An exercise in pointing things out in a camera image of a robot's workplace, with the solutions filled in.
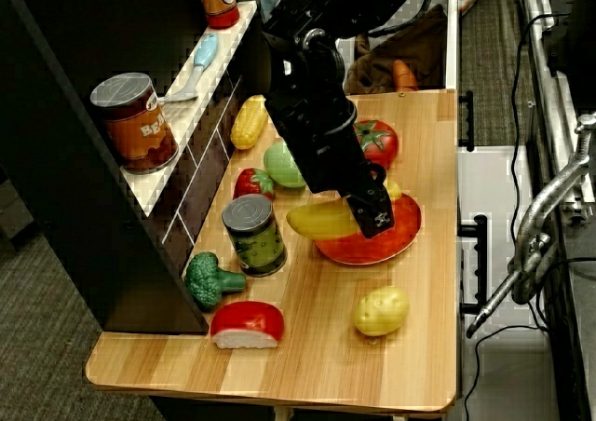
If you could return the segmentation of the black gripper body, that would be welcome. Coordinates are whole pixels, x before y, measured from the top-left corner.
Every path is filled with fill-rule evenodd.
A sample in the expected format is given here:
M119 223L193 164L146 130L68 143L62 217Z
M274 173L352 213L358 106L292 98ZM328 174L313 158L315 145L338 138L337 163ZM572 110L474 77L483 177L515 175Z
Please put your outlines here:
M350 117L333 129L297 121L281 126L281 137L311 192L335 190L356 199L381 199L386 193L385 170L365 158L354 123Z

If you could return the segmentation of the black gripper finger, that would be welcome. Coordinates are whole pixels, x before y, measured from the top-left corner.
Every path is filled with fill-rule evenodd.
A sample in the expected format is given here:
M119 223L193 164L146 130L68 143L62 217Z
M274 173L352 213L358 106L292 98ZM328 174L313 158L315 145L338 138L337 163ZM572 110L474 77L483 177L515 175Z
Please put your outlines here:
M392 202L387 192L372 203L355 197L349 197L347 203L365 238L374 238L395 225Z

